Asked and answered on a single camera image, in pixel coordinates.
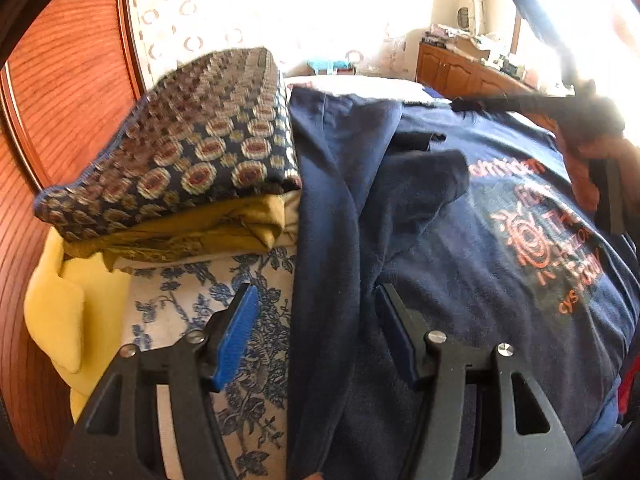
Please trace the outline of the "right hand holding gripper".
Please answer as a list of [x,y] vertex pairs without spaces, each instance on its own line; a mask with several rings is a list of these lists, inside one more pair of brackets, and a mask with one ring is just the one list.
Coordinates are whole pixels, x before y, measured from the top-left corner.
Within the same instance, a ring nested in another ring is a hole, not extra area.
[[639,214],[639,148],[627,139],[598,136],[587,139],[560,130],[556,143],[570,177],[575,200],[584,211],[598,209],[601,191],[610,180],[606,167],[610,160],[620,175],[620,189],[628,214]]

